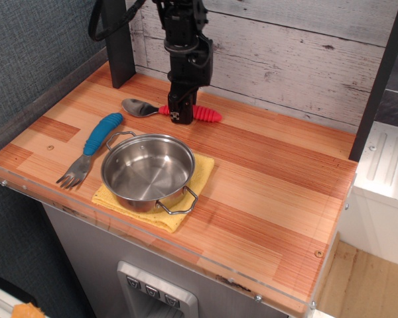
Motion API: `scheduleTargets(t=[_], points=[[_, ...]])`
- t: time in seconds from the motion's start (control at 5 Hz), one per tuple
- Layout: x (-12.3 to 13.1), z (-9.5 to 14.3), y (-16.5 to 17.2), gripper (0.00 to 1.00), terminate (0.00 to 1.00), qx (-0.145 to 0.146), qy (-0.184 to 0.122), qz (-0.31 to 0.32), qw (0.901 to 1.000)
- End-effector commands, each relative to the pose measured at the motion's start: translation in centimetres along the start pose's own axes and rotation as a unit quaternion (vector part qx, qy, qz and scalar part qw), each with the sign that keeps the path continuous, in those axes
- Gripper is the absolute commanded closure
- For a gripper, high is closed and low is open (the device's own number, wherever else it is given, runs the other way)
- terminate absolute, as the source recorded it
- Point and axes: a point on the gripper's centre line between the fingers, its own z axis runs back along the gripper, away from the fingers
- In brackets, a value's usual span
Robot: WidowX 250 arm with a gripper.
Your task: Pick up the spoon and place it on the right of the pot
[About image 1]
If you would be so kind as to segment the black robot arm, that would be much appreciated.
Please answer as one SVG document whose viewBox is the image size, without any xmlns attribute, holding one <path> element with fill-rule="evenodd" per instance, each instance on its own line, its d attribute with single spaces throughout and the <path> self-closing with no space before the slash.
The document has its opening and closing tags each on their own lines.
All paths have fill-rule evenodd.
<svg viewBox="0 0 398 318">
<path fill-rule="evenodd" d="M 208 10 L 201 1 L 155 1 L 170 54 L 167 105 L 173 123 L 189 125 L 200 87 L 210 85 L 213 41 L 202 30 Z"/>
</svg>

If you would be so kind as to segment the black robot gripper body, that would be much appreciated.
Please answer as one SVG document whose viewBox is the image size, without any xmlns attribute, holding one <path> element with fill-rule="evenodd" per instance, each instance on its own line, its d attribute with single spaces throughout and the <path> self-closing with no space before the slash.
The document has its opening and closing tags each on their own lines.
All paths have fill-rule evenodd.
<svg viewBox="0 0 398 318">
<path fill-rule="evenodd" d="M 209 86 L 213 72 L 213 41 L 197 36 L 192 44 L 179 46 L 165 40 L 165 49 L 170 54 L 171 82 L 169 99 L 196 99 L 200 87 Z"/>
</svg>

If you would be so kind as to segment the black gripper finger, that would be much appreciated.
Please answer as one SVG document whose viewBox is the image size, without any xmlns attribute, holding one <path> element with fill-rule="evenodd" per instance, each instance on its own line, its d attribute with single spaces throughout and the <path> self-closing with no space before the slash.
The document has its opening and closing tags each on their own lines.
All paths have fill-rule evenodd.
<svg viewBox="0 0 398 318">
<path fill-rule="evenodd" d="M 168 95 L 168 109 L 171 121 L 175 124 L 189 125 L 194 118 L 193 104 L 193 93 L 188 93 L 184 97 L 170 93 Z"/>
</svg>

